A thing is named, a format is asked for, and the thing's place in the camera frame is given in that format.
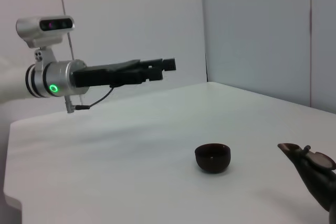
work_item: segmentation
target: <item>small ceramic bowl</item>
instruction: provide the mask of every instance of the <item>small ceramic bowl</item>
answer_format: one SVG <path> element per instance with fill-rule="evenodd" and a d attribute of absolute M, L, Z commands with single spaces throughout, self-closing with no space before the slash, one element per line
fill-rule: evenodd
<path fill-rule="evenodd" d="M 231 150 L 224 144 L 205 144 L 195 150 L 198 166 L 208 173 L 221 173 L 230 164 Z"/>

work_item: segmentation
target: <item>white tabletop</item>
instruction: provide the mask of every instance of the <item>white tabletop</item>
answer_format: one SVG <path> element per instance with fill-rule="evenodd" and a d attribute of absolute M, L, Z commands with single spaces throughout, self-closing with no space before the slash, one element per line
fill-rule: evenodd
<path fill-rule="evenodd" d="M 23 224 L 327 224 L 277 144 L 336 158 L 335 136 L 334 114 L 205 83 L 13 123 L 4 190 Z M 205 143 L 226 172 L 197 167 Z"/>

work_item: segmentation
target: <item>dark brown teapot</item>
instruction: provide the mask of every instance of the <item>dark brown teapot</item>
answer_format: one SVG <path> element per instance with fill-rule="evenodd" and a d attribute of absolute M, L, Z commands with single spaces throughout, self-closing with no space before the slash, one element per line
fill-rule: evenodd
<path fill-rule="evenodd" d="M 304 184 L 318 203 L 329 212 L 329 223 L 336 224 L 336 163 L 328 156 L 311 152 L 307 145 L 278 144 L 292 161 Z"/>

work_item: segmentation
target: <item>green led light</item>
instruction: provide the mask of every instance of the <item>green led light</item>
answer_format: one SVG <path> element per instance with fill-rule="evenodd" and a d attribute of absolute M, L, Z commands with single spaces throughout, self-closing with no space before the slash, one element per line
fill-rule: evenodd
<path fill-rule="evenodd" d="M 54 92 L 54 93 L 58 92 L 58 87 L 54 84 L 50 85 L 49 89 L 51 90 L 51 92 Z"/>

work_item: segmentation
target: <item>teapot lid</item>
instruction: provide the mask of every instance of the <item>teapot lid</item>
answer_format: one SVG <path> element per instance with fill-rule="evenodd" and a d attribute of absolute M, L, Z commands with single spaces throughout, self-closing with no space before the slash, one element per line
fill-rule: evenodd
<path fill-rule="evenodd" d="M 309 151 L 306 154 L 307 160 L 315 167 L 323 170 L 335 170 L 336 163 L 330 157 L 324 155 L 320 152 L 311 152 Z"/>

